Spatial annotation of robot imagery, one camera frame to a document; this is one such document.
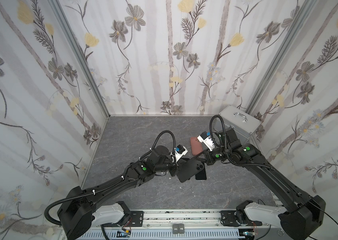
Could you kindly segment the black phone case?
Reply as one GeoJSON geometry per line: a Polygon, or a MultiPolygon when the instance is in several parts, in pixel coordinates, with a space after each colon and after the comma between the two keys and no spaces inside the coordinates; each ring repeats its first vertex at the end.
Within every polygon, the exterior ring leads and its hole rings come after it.
{"type": "Polygon", "coordinates": [[[177,177],[181,183],[184,183],[204,169],[205,165],[202,161],[198,158],[191,158],[185,163],[179,165],[177,177]]]}

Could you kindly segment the pink phone case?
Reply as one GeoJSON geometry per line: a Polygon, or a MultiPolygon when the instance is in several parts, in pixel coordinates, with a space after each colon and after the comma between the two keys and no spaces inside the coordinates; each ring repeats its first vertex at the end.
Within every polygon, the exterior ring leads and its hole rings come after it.
{"type": "Polygon", "coordinates": [[[191,137],[190,138],[190,143],[191,143],[191,150],[192,150],[192,155],[196,156],[200,153],[203,152],[203,145],[202,143],[198,140],[197,137],[191,137]]]}

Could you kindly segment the black smartphone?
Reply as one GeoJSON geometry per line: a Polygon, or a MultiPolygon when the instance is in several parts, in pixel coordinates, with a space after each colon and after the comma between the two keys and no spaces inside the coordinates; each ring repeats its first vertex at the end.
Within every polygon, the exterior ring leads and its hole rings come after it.
{"type": "Polygon", "coordinates": [[[199,172],[195,175],[195,179],[198,181],[207,180],[207,173],[204,165],[199,166],[199,172]]]}

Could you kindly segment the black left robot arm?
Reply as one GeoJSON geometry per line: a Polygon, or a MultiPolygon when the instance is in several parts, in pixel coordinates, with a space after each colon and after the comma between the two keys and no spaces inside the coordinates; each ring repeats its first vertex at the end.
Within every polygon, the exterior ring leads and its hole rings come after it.
{"type": "Polygon", "coordinates": [[[44,217],[48,222],[61,226],[67,239],[76,240],[92,227],[97,218],[95,212],[107,199],[139,187],[152,180],[158,172],[175,175],[178,161],[187,152],[187,148],[176,144],[171,131],[162,131],[153,146],[137,161],[128,164],[120,175],[85,190],[80,187],[71,189],[64,199],[46,207],[44,217]]]}

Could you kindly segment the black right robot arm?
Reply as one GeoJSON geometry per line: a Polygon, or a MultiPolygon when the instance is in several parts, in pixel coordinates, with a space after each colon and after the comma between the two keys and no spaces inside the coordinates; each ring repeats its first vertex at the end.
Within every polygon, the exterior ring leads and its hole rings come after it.
{"type": "Polygon", "coordinates": [[[294,240],[305,240],[323,224],[326,202],[320,196],[311,196],[293,184],[275,169],[252,144],[242,145],[233,129],[226,130],[224,119],[214,115],[209,123],[209,132],[202,138],[212,142],[204,151],[206,165],[220,161],[242,167],[259,178],[282,202],[284,210],[270,215],[271,210],[253,201],[245,201],[237,209],[238,224],[263,222],[281,228],[294,240]]]}

